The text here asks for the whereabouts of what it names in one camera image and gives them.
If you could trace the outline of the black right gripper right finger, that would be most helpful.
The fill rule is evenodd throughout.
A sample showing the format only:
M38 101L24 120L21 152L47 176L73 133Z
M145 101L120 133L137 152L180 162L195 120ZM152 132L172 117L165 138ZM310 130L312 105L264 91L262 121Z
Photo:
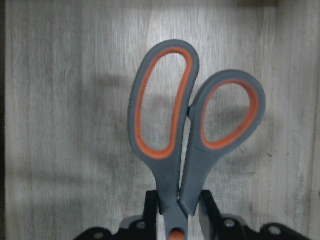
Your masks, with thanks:
M223 240L223 217L209 190L199 198L199 223L205 240Z

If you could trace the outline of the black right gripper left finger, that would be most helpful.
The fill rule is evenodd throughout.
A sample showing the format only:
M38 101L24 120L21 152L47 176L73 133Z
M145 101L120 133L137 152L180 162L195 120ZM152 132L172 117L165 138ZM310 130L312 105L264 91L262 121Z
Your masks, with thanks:
M157 239L157 214L158 214L158 192L156 190L149 190L146 192L143 221L145 222L144 240Z

